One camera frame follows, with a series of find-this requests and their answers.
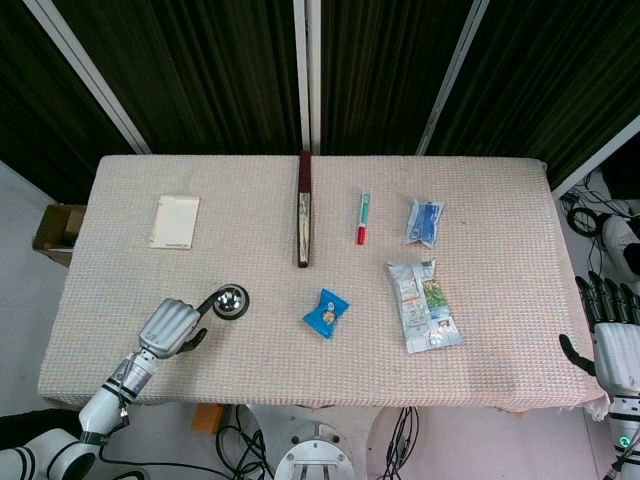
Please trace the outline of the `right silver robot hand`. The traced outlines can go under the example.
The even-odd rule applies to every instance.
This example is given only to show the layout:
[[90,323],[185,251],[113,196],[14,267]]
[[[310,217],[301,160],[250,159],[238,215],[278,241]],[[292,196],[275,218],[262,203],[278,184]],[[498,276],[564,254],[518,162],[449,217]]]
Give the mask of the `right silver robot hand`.
[[580,355],[567,335],[559,336],[570,363],[597,379],[611,397],[639,395],[639,295],[590,271],[575,278],[589,332],[592,360]]

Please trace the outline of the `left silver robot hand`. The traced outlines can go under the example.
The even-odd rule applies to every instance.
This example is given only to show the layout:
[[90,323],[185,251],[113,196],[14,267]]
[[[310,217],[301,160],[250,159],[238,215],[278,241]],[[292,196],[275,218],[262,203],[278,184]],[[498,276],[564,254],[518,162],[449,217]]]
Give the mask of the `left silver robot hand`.
[[199,307],[166,298],[139,332],[140,347],[162,360],[195,350],[208,334],[198,324],[221,293],[214,292]]

